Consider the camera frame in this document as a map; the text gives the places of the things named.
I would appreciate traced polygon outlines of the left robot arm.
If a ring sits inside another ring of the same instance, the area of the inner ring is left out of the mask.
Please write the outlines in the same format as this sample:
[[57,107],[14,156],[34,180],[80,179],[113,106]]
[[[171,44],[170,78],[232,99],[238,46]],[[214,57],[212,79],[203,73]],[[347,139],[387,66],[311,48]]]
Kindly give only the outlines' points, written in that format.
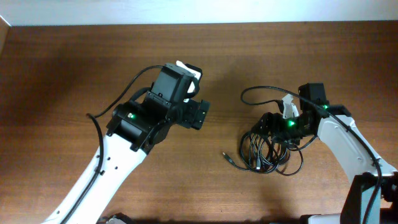
[[125,103],[109,105],[111,120],[103,133],[96,115],[89,115],[99,147],[62,203],[45,223],[96,223],[118,188],[162,142],[173,125],[199,130],[210,109],[209,102],[195,101],[202,69],[178,61],[159,65],[159,76]]

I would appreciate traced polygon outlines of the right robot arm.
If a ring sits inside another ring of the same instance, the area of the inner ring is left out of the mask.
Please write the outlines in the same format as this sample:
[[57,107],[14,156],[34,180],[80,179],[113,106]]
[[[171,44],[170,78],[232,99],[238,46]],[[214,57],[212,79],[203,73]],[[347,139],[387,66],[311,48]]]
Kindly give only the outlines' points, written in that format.
[[340,213],[303,215],[301,223],[397,223],[397,169],[368,143],[345,106],[329,103],[322,83],[287,91],[277,104],[278,113],[264,113],[242,138],[249,140],[247,168],[276,171],[310,137],[329,148],[351,184]]

